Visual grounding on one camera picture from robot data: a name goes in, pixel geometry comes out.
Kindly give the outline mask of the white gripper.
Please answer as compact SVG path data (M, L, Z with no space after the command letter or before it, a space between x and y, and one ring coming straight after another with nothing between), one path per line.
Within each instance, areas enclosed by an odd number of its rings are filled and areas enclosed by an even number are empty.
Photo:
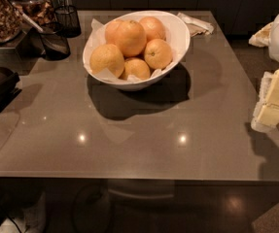
M249 44L264 48L279 62L279 15L249 39ZM253 112L251 127L258 132L269 132L279 123L279 69L265 72L259 92L259 101Z

